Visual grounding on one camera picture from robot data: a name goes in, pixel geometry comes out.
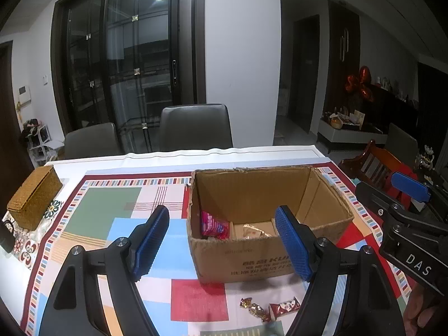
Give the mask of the person's right hand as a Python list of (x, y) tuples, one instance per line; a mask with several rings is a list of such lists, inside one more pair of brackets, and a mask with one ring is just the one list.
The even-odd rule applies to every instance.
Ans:
[(447, 335), (447, 295), (415, 283), (402, 317), (406, 335)]

